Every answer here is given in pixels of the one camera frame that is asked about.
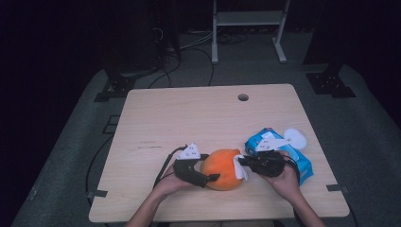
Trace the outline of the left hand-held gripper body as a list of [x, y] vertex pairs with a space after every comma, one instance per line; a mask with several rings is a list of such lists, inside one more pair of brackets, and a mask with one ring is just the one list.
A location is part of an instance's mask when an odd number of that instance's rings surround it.
[[175, 175], [187, 183], [195, 186], [205, 187], [207, 185], [206, 175], [198, 172], [195, 165], [200, 160], [201, 154], [195, 143], [190, 144], [184, 148], [176, 157], [173, 165]]

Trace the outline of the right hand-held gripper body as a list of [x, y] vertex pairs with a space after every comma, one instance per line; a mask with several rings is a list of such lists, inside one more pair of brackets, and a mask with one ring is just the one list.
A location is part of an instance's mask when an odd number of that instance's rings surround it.
[[288, 157], [277, 151], [285, 145], [285, 139], [264, 137], [261, 140], [250, 139], [248, 141], [248, 166], [255, 173], [267, 177], [279, 176], [288, 162]]

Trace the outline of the orange plush toy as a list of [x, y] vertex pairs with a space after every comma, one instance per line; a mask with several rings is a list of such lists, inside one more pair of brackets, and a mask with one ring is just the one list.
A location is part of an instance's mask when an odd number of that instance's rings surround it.
[[234, 159], [240, 155], [240, 150], [218, 149], [213, 151], [200, 165], [200, 172], [204, 175], [219, 174], [216, 181], [209, 182], [207, 186], [214, 190], [227, 191], [239, 187], [243, 179], [235, 174]]

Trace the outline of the blue wet wipes pack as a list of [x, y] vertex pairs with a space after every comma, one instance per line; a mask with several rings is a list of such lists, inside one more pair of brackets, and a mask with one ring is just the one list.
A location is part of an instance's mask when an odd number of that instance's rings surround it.
[[[280, 151], [282, 154], [288, 157], [287, 164], [295, 169], [299, 184], [302, 184], [305, 179], [313, 175], [311, 162], [300, 152], [300, 150], [305, 148], [307, 145], [307, 140], [302, 133], [296, 129], [286, 129], [284, 131], [284, 135], [281, 136], [273, 129], [265, 128], [259, 133], [251, 136], [248, 141], [250, 139], [261, 140], [264, 137], [273, 137], [286, 140], [287, 143], [278, 148], [277, 151]], [[247, 153], [246, 156], [249, 157], [248, 141], [245, 143], [245, 152]]]

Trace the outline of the person's left hand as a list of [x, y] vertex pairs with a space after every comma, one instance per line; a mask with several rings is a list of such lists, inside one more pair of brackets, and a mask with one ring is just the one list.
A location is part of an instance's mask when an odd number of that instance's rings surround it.
[[174, 172], [173, 166], [170, 166], [166, 173], [163, 175], [162, 179], [153, 188], [155, 195], [164, 200], [168, 196], [190, 186], [190, 183], [182, 181], [179, 179]]

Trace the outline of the person's right hand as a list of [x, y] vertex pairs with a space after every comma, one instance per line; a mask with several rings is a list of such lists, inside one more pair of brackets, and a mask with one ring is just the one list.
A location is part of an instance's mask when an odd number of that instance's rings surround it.
[[279, 196], [287, 200], [291, 205], [298, 203], [303, 197], [298, 185], [296, 172], [289, 164], [285, 164], [284, 170], [279, 176], [262, 176], [262, 178], [272, 186]]

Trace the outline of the grey tape strip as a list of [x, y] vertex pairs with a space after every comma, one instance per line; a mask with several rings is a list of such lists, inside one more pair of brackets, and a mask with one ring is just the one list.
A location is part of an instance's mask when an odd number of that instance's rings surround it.
[[339, 184], [328, 184], [326, 186], [326, 188], [329, 192], [340, 191], [341, 193], [345, 193], [345, 194], [349, 193], [349, 190], [346, 186], [342, 186]]

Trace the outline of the black tape strip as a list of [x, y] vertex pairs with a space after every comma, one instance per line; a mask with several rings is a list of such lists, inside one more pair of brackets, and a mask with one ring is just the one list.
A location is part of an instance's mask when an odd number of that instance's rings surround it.
[[95, 197], [106, 198], [108, 191], [105, 190], [96, 190], [96, 191], [89, 191], [86, 194], [88, 199], [94, 199]]

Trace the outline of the black stand with base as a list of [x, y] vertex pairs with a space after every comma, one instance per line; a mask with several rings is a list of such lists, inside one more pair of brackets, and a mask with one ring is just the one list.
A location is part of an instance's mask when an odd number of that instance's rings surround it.
[[339, 76], [342, 66], [342, 62], [331, 62], [321, 72], [306, 74], [306, 78], [316, 95], [331, 95], [333, 98], [356, 96]]
[[107, 102], [111, 98], [126, 97], [138, 79], [152, 75], [159, 70], [159, 66], [135, 66], [124, 61], [112, 50], [104, 51], [101, 59], [107, 81], [102, 91], [96, 95], [95, 102]]

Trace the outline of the white metal stand frame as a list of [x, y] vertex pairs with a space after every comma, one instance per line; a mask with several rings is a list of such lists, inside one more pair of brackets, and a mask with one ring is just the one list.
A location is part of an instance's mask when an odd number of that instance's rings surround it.
[[278, 26], [272, 43], [279, 62], [286, 63], [287, 57], [281, 45], [291, 0], [285, 0], [280, 10], [266, 11], [218, 11], [218, 0], [213, 0], [211, 61], [218, 63], [218, 28], [224, 26]]

